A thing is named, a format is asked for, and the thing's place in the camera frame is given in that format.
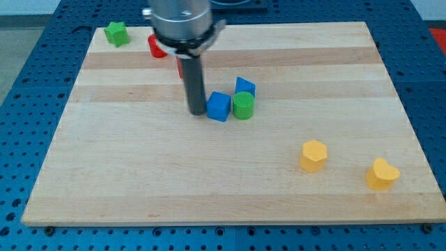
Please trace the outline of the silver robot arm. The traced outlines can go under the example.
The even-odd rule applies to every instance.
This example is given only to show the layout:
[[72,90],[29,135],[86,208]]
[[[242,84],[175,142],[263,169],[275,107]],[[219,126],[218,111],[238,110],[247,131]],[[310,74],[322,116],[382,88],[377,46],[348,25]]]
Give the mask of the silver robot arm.
[[209,0],[149,0],[141,14],[151,21],[157,46],[181,59],[201,56],[226,26],[213,19]]

